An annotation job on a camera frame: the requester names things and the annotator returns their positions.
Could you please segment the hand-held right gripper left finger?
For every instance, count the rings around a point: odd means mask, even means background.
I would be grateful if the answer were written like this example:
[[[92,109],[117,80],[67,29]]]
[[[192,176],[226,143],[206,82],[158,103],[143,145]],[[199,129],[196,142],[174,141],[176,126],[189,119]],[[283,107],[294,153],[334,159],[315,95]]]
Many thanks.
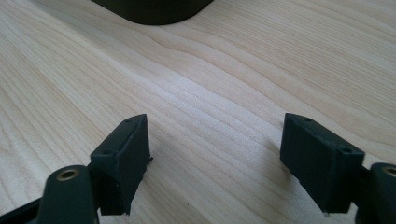
[[[90,158],[93,193],[101,215],[129,215],[138,186],[152,161],[147,115],[122,121]]]

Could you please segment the black rounded object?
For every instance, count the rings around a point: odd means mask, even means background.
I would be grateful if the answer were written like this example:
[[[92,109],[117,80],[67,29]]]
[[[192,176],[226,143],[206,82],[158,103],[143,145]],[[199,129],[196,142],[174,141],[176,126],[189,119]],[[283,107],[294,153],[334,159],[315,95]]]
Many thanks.
[[[214,0],[92,0],[125,20],[167,25],[187,20]]]

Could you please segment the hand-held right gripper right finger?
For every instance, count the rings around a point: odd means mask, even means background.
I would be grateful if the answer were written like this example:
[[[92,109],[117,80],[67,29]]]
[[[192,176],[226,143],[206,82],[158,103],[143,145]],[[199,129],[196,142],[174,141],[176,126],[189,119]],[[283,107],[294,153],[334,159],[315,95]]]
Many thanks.
[[[287,113],[280,160],[325,213],[345,213],[365,153],[316,121]]]

